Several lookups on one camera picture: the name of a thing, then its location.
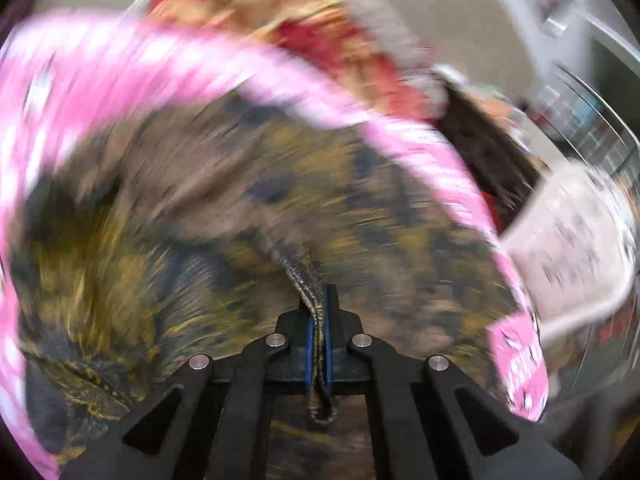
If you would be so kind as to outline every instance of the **silver bolt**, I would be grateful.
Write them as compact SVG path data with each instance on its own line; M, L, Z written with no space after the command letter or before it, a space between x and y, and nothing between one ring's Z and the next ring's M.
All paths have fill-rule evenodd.
M351 342L359 348L366 348L373 343L373 339L369 334L356 334L351 338Z
M267 336L267 345L273 346L274 348L282 346L286 342L287 338L284 337L283 334L278 334L277 332L274 332L273 334L269 334Z
M449 360L444 355L433 355L429 357L429 366L431 369L441 372L449 368Z
M194 370L202 370L209 366L209 358L204 354L194 355L189 359L189 366Z

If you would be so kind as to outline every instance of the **metal rack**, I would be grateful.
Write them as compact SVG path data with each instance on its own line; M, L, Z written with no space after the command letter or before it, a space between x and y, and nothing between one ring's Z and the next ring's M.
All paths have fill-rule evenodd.
M640 205L640 143L616 111L560 63L529 113L567 157L600 168Z

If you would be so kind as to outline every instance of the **pink patterned trim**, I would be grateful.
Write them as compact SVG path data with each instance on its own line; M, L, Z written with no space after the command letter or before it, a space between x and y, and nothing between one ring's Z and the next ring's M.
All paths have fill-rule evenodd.
M112 14L56 12L32 20L14 31L0 57L0 256L5 263L6 232L15 209L40 173L61 164L78 139L135 111L210 100L244 82L242 92L254 102L294 103L297 113L324 128L361 124L367 142L422 178L452 218L482 233L524 310L514 330L534 334L529 299L500 248L476 184L455 150L427 124L365 110L331 80L281 50L223 34L160 30ZM24 110L34 80L40 82L39 97L32 92ZM0 292L0 413L31 463L52 480L57 467L37 442L25 410L17 313L6 276ZM538 351L537 338L530 341ZM498 374L506 381L504 350L492 348ZM542 384L535 402L543 404L542 361L535 372ZM517 406L514 411L535 415Z

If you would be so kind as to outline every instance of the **camouflage fabric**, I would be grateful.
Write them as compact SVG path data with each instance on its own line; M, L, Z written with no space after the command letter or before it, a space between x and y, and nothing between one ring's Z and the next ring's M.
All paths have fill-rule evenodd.
M373 476L362 401L322 383L323 283L367 332L442 352L494 394L484 327L516 311L482 238L356 128L313 130L237 94L80 144L16 219L12 279L28 413L62 464L191 355L241 351L302 297L318 328L306 405L337 417L309 433L279 400L272 478Z

